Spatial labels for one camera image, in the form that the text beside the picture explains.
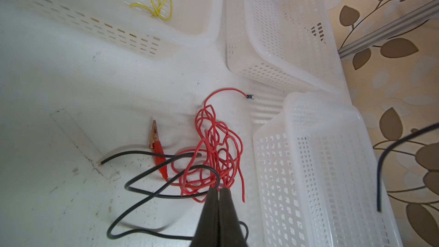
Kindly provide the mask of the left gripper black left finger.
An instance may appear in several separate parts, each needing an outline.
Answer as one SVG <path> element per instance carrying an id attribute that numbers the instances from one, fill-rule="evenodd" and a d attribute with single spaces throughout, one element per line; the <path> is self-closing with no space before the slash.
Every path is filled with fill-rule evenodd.
<path id="1" fill-rule="evenodd" d="M 211 188 L 206 196 L 197 230 L 192 238 L 190 247 L 216 247 L 218 245 L 218 214 L 218 190 Z"/>

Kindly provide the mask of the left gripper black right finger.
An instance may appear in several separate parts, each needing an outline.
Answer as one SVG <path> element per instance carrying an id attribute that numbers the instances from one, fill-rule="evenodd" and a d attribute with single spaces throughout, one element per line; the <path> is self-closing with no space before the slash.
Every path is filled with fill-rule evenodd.
<path id="1" fill-rule="evenodd" d="M 234 209 L 232 194 L 228 188 L 222 188 L 219 191 L 218 217 L 219 247 L 247 247 Z"/>

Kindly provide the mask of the red alligator clip lead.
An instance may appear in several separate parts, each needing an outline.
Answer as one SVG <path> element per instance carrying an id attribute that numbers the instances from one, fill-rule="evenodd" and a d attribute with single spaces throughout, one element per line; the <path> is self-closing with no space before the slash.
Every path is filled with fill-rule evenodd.
<path id="1" fill-rule="evenodd" d="M 152 122 L 152 128 L 150 130 L 150 138 L 149 138 L 149 149 L 155 153 L 155 154 L 164 154 L 163 147 L 160 143 L 159 135 L 158 135 L 158 129 L 157 129 L 157 123 L 156 120 L 153 120 Z M 164 157 L 158 157 L 154 156 L 154 163 L 156 166 L 166 161 L 166 158 Z M 168 169 L 167 166 L 164 166 L 159 169 L 159 172 L 162 176 L 162 178 L 167 181 L 168 180 Z"/>

